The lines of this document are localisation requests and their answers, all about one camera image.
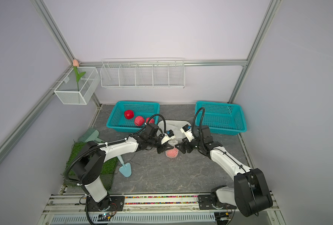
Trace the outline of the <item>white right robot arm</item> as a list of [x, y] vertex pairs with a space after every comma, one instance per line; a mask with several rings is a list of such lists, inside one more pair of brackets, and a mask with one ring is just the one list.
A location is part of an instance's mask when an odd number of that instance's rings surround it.
[[257, 215], [273, 206], [273, 200], [263, 172], [244, 165], [232, 156], [220, 142], [213, 140], [208, 126], [180, 129], [185, 136], [175, 147], [182, 153], [199, 151], [218, 164], [232, 179], [234, 187], [218, 187], [211, 193], [218, 203], [236, 206], [243, 216]]

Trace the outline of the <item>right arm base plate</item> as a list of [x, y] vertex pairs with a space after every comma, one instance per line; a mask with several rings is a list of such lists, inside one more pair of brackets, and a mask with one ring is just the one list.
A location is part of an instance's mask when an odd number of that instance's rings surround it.
[[221, 203], [217, 195], [215, 193], [209, 193], [204, 195], [197, 196], [197, 202], [199, 204], [200, 210], [226, 210], [226, 209], [237, 209], [236, 206], [228, 204], [228, 203]]

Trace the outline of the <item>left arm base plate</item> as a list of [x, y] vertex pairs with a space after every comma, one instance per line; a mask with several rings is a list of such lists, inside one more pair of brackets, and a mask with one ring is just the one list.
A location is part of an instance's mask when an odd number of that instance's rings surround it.
[[88, 197], [86, 206], [89, 212], [99, 211], [122, 211], [125, 203], [125, 196], [107, 196], [100, 202], [95, 202], [92, 197]]

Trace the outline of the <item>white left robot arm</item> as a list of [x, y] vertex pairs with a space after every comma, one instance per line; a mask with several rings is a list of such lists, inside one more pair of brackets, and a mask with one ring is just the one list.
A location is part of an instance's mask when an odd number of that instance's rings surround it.
[[100, 178], [103, 164], [112, 158], [143, 151], [149, 147], [156, 148], [158, 153], [172, 149], [173, 146], [168, 141], [175, 138], [174, 132], [164, 129], [158, 136], [159, 130], [158, 125], [148, 123], [135, 134], [130, 134], [122, 140], [109, 143], [96, 143], [94, 141], [87, 143], [85, 149], [66, 168], [65, 180], [82, 187], [87, 195], [87, 206], [91, 200], [96, 205], [97, 210], [108, 210], [112, 201]]

